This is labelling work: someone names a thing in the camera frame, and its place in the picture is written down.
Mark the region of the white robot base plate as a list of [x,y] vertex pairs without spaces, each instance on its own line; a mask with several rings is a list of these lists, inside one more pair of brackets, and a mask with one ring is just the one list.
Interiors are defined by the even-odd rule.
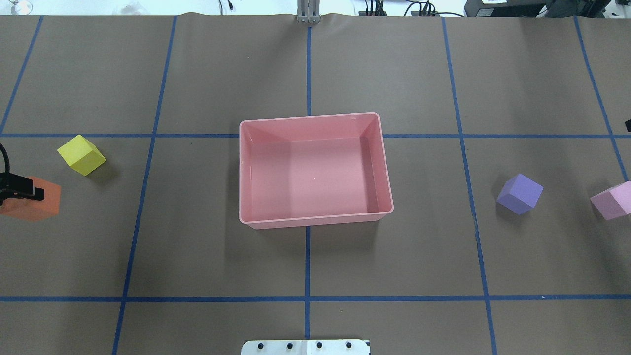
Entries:
[[362,339],[297,339],[246,341],[242,355],[370,355],[370,341]]

